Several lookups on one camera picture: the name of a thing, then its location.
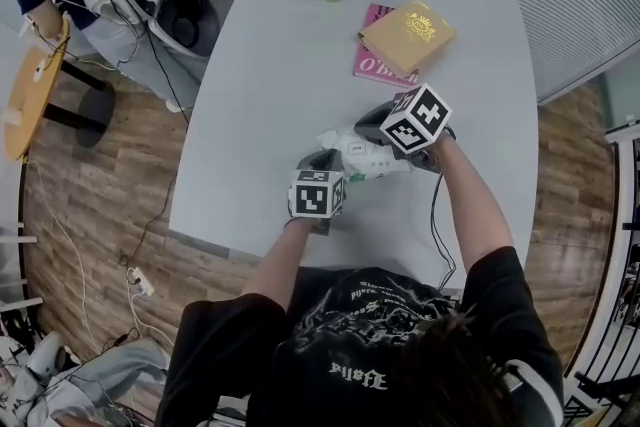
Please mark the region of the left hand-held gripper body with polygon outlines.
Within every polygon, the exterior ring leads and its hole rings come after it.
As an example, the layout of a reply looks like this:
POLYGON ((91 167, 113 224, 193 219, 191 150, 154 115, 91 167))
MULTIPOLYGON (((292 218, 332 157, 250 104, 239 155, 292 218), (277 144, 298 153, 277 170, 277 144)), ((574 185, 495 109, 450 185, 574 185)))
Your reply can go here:
POLYGON ((312 232, 328 236, 331 220, 342 211, 345 185, 343 171, 296 169, 288 190, 290 216, 311 219, 312 232))

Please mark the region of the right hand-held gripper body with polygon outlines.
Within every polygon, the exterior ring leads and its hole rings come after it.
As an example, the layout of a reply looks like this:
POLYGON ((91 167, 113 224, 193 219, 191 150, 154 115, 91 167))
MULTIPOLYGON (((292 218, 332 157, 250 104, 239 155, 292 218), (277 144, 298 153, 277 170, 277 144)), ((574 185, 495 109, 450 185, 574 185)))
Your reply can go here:
POLYGON ((380 125, 397 158, 416 168, 440 172, 438 158, 429 149, 443 131, 455 137, 448 122, 452 109, 427 83, 400 96, 380 125))

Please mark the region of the white wet wipe pack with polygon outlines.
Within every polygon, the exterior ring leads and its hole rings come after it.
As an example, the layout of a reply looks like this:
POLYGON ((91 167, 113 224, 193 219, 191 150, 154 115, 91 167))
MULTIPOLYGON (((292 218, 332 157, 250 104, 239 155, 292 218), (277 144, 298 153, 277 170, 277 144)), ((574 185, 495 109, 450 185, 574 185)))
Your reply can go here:
POLYGON ((394 156, 389 146, 378 146, 359 137, 352 128, 330 130, 317 136, 323 149, 335 148, 341 152, 345 175, 350 182, 381 178, 394 173, 410 172, 410 164, 394 156), (346 145, 349 142, 366 141, 371 144, 369 154, 364 158, 350 158, 346 145))

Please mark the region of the person's left forearm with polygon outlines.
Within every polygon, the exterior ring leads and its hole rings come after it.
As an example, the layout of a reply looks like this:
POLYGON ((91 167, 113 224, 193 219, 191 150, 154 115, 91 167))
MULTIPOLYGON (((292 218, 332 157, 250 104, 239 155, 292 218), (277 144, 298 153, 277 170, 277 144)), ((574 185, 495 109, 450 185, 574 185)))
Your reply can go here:
POLYGON ((241 296, 261 295, 287 310, 307 240, 316 224, 312 218, 291 219, 259 262, 241 296))

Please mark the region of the person's right forearm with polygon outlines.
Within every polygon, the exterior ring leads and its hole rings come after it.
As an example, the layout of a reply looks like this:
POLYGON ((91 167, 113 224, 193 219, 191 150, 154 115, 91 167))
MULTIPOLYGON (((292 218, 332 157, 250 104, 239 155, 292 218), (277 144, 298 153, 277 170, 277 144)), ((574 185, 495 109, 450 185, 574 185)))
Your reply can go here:
POLYGON ((448 190, 466 271, 490 253, 513 245, 499 203, 457 141, 444 133, 431 146, 448 190))

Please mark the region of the pink book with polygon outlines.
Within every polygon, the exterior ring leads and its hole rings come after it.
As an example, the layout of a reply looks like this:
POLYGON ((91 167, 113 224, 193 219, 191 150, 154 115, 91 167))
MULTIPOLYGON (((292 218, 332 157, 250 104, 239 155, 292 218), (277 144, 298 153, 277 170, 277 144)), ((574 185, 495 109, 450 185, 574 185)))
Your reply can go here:
MULTIPOLYGON (((366 12, 364 27, 384 17, 390 11, 392 11, 391 7, 371 4, 366 12)), ((356 54, 353 75, 404 89, 416 87, 419 79, 417 72, 405 78, 396 77, 364 44, 360 44, 356 54)))

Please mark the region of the yellow hardcover book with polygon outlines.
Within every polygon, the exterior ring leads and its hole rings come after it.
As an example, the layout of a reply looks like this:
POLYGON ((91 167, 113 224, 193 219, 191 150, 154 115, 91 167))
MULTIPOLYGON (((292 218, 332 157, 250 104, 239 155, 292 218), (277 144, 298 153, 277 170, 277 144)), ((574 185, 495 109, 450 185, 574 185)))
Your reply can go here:
POLYGON ((421 0, 409 0, 359 33, 364 46, 396 77, 419 72, 442 53, 456 30, 421 0))

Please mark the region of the white square table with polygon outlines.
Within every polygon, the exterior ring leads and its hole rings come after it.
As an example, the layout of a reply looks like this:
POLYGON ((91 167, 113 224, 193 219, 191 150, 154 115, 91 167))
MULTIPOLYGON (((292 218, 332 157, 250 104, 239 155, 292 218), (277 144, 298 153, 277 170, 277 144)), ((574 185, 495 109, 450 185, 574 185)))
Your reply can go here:
MULTIPOLYGON (((393 98, 355 77, 371 4, 408 0, 234 0, 211 54, 184 143, 173 232, 262 256, 288 220, 287 192, 320 134, 393 98)), ((528 252, 538 176, 537 95, 516 0, 421 0, 456 35, 421 78, 528 252)))

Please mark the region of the person's black printed t-shirt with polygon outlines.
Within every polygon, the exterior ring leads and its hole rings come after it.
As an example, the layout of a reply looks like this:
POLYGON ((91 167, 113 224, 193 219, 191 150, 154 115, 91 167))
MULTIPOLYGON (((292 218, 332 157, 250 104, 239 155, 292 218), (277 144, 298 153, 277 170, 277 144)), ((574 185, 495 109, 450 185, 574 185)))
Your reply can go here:
POLYGON ((247 294, 183 310, 156 427, 201 427, 224 397, 247 398, 246 427, 415 427, 452 411, 455 427, 498 427, 472 402, 491 389, 524 427, 561 427, 559 358, 516 251, 468 273, 463 336, 493 378, 479 384, 427 343, 456 314, 437 290, 378 267, 303 268, 288 307, 247 294))

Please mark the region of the white power strip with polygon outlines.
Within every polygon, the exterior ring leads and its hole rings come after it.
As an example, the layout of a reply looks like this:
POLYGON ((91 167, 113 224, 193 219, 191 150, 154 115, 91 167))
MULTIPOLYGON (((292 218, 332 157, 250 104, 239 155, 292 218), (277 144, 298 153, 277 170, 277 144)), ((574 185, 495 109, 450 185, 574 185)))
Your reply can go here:
POLYGON ((127 279, 131 285, 139 289, 141 294, 152 296, 155 293, 155 288, 139 267, 129 268, 127 270, 127 279))

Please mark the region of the black metal railing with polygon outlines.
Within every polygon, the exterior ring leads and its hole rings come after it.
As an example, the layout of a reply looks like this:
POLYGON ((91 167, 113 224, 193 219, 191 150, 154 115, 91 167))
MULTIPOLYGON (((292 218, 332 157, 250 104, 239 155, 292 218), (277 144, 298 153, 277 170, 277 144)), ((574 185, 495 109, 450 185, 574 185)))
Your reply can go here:
POLYGON ((616 157, 612 235, 594 313, 565 372, 563 427, 640 427, 640 124, 616 157))

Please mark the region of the round wooden side table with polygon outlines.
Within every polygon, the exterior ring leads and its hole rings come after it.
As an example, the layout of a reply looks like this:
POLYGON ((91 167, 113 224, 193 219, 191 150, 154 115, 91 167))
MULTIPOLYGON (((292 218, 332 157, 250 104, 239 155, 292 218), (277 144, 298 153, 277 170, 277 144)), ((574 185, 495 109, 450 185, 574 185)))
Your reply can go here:
POLYGON ((11 160, 28 153, 43 119, 74 129, 77 143, 83 148, 96 146, 109 127, 116 104, 115 90, 110 83, 65 60, 69 37, 70 23, 64 20, 61 41, 49 51, 30 48, 21 65, 8 106, 0 115, 5 152, 11 160), (76 112, 50 101, 60 74, 89 87, 76 112))

